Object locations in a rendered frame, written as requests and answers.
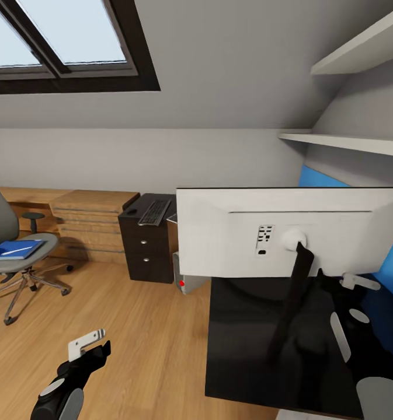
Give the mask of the swivel chair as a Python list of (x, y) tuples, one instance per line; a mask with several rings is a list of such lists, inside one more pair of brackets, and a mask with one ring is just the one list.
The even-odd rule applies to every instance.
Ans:
[[(22, 214), (22, 218), (24, 219), (31, 219), (31, 231), (32, 234), (29, 236), (25, 236), (20, 240), (42, 240), (43, 244), (37, 248), (34, 252), (32, 252), (29, 256), (25, 257), (24, 260), (1, 260), (0, 261), (0, 274), (7, 275), (5, 280), (2, 280), (1, 283), (4, 284), (5, 282), (11, 280), (15, 274), (21, 273), (22, 277), (14, 280), (9, 285), (2, 287), (0, 289), (0, 293), (5, 291), (8, 288), (11, 288), (21, 282), (21, 286), (19, 290), (16, 292), (16, 295), (10, 304), (4, 319), (4, 323), (7, 326), (9, 323), (13, 322), (13, 319), (9, 317), (13, 306), (15, 305), (16, 301), (18, 300), (23, 288), (26, 284), (29, 286), (32, 292), (35, 292), (36, 281), (41, 282), (45, 285), (55, 287), (61, 290), (62, 295), (68, 293), (68, 290), (62, 286), (58, 286), (54, 283), (49, 281), (44, 281), (39, 279), (37, 276), (43, 273), (47, 273), (50, 271), (56, 270), (57, 268), (67, 266), (67, 271), (71, 271), (73, 269), (72, 265), (68, 263), (61, 264), (58, 266), (49, 267), (46, 269), (41, 269), (39, 271), (33, 271), (32, 266), (41, 260), (45, 260), (48, 258), (48, 255), (57, 247), (59, 243), (59, 238), (55, 234), (49, 233), (39, 233), (37, 234), (37, 224), (36, 219), (42, 219), (45, 217), (45, 214), (37, 213), (37, 212), (29, 212)], [(0, 192), (0, 245), (5, 241), (14, 241), (17, 240), (19, 237), (19, 219), (15, 212), (13, 211), (12, 207), (8, 204), (8, 202), (3, 197), (2, 193)]]

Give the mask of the monitor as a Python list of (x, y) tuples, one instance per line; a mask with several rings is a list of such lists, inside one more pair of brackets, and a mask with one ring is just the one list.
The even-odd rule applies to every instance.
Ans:
[[(285, 323), (320, 268), (329, 277), (378, 272), (393, 245), (393, 187), (182, 187), (176, 204), (180, 274), (220, 277), (277, 305)], [(290, 276), (283, 300), (225, 280)]]

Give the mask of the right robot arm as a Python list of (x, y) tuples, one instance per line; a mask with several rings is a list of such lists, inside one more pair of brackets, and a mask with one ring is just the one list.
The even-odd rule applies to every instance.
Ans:
[(393, 420), (393, 354), (375, 336), (361, 301), (363, 287), (381, 289), (376, 281), (345, 272), (343, 280), (318, 270), (320, 290), (330, 293), (335, 306), (331, 326), (346, 366), (353, 372), (364, 420)]

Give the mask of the notebook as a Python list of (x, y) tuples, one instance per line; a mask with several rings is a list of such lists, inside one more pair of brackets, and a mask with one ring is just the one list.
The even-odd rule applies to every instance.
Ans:
[(168, 218), (169, 221), (178, 223), (177, 214), (172, 215), (170, 218)]

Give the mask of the folder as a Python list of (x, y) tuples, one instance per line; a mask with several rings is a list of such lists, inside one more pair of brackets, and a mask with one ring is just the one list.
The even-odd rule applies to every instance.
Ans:
[(0, 245), (0, 261), (24, 260), (42, 244), (42, 240), (5, 241)]

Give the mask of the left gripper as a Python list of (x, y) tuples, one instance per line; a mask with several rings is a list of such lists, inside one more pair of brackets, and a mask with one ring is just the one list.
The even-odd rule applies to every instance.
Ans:
[(106, 358), (108, 355), (111, 354), (111, 344), (110, 340), (108, 340), (104, 346), (99, 345), (95, 348), (92, 348), (90, 351), (86, 351), (85, 355), (82, 355), (80, 358), (69, 362), (66, 361), (60, 364), (59, 368), (57, 369), (58, 376), (63, 375), (68, 369), (74, 367), (81, 367), (86, 371), (87, 381), (89, 379), (89, 375), (100, 369), (106, 364)]

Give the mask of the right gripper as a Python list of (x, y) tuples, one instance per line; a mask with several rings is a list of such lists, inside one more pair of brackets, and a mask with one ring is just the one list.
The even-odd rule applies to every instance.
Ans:
[(322, 268), (318, 270), (316, 281), (321, 283), (320, 290), (332, 295), (332, 300), (338, 296), (345, 295), (352, 297), (360, 304), (367, 293), (361, 286), (355, 285), (353, 290), (343, 287), (341, 283), (339, 283), (340, 280), (337, 280), (334, 277), (324, 276)]

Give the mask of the keyboard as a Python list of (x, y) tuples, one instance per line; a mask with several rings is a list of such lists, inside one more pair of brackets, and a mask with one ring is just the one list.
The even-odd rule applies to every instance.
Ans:
[(140, 219), (138, 224), (159, 226), (170, 202), (171, 200), (156, 199)]

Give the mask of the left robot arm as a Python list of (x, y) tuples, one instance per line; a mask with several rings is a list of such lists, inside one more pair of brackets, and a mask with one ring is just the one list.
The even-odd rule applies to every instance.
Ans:
[(111, 354), (110, 340), (90, 351), (84, 348), (105, 336), (106, 330), (101, 328), (68, 344), (69, 360), (60, 364), (58, 376), (38, 396), (30, 420), (77, 420), (89, 375), (103, 367)]

